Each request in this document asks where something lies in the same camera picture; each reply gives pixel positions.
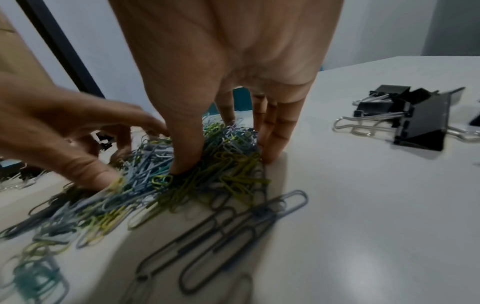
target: black pole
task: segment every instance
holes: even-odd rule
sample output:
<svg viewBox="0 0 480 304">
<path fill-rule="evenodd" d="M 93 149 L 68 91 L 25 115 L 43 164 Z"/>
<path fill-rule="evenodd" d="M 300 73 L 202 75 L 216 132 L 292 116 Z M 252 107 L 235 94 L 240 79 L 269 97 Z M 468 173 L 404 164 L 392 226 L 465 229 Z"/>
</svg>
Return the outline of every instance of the black pole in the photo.
<svg viewBox="0 0 480 304">
<path fill-rule="evenodd" d="M 78 89 L 105 98 L 43 0 L 16 0 Z"/>
</svg>

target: person's left hand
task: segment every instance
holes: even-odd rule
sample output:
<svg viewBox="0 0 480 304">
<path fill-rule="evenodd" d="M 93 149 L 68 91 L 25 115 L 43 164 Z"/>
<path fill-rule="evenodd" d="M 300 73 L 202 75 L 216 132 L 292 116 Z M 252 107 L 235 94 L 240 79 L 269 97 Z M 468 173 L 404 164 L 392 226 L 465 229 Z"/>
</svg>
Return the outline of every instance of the person's left hand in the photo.
<svg viewBox="0 0 480 304">
<path fill-rule="evenodd" d="M 168 135 L 163 122 L 141 107 L 58 87 L 37 87 L 0 72 L 0 155 L 55 171 L 94 190 L 119 173 L 98 159 L 91 132 L 115 136 L 116 157 L 132 150 L 131 126 Z M 76 146 L 66 139 L 71 139 Z"/>
</svg>

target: white table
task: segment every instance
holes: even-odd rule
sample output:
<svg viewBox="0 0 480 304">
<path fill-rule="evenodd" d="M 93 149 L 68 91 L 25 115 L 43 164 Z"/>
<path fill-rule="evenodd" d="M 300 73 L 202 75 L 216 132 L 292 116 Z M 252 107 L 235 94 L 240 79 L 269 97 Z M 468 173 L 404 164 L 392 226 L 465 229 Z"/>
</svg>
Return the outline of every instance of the white table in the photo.
<svg viewBox="0 0 480 304">
<path fill-rule="evenodd" d="M 216 303 L 248 271 L 256 304 L 478 304 L 480 145 L 448 138 L 438 153 L 393 146 L 381 132 L 372 139 L 332 131 L 353 100 L 381 84 L 466 86 L 451 124 L 480 113 L 479 57 L 397 57 L 319 73 L 290 145 L 267 169 L 271 194 L 302 189 L 309 205 L 192 297 L 178 288 L 195 254 L 186 257 L 156 278 L 150 303 Z M 72 288 L 64 303 L 117 303 L 144 257 L 207 215 L 195 206 L 132 233 L 124 223 L 97 246 L 69 249 L 57 258 Z M 29 237 L 0 244 L 1 256 Z"/>
</svg>

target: teal object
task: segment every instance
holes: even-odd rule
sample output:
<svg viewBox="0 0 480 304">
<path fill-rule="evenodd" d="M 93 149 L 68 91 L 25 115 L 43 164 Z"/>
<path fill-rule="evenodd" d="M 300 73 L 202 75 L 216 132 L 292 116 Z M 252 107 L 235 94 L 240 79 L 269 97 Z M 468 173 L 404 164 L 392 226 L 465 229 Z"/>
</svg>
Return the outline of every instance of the teal object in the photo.
<svg viewBox="0 0 480 304">
<path fill-rule="evenodd" d="M 250 91 L 247 88 L 237 88 L 233 90 L 233 102 L 235 111 L 251 111 L 252 99 L 250 97 Z M 218 114 L 219 111 L 213 103 L 208 109 L 210 115 Z"/>
</svg>

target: hand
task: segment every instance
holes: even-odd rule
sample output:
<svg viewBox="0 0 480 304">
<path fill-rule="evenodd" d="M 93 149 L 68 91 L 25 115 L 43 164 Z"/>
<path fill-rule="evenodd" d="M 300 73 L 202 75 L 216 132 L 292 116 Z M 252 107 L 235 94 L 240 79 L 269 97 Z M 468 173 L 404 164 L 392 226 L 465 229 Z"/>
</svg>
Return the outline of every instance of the hand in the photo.
<svg viewBox="0 0 480 304">
<path fill-rule="evenodd" d="M 132 150 L 130 126 L 168 133 L 163 122 L 138 106 L 53 86 L 36 87 L 0 72 L 3 157 L 20 159 L 55 171 L 80 186 L 101 190 L 119 174 L 96 157 L 98 143 L 90 133 L 103 130 L 115 136 L 119 156 Z"/>
<path fill-rule="evenodd" d="M 173 140 L 172 173 L 202 154 L 214 101 L 235 119 L 232 89 L 252 93 L 262 159 L 289 142 L 320 70 L 343 0 L 110 0 L 148 96 Z"/>
</svg>

